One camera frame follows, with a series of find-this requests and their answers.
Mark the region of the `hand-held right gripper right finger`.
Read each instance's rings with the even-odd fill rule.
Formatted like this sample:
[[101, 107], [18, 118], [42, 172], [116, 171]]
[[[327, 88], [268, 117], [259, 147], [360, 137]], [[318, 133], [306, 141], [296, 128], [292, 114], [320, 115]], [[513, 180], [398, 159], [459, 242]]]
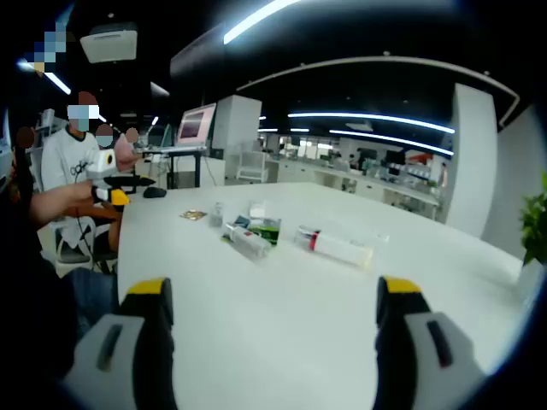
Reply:
[[457, 409], [486, 380], [471, 339], [415, 283], [379, 277], [376, 325], [376, 409]]

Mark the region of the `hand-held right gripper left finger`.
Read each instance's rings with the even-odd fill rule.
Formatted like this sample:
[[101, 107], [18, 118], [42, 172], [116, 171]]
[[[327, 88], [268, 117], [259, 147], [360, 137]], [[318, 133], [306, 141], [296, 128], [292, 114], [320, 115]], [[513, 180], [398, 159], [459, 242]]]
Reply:
[[175, 409], [169, 278], [139, 282], [79, 341], [64, 385], [84, 409]]

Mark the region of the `person's left hand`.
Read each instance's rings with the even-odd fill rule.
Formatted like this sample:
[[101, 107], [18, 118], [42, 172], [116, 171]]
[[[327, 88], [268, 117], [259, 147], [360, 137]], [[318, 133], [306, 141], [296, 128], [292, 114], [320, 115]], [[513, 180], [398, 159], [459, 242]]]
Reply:
[[68, 205], [65, 209], [67, 216], [91, 216], [94, 212], [94, 201], [92, 196], [92, 182], [86, 180], [66, 186]]

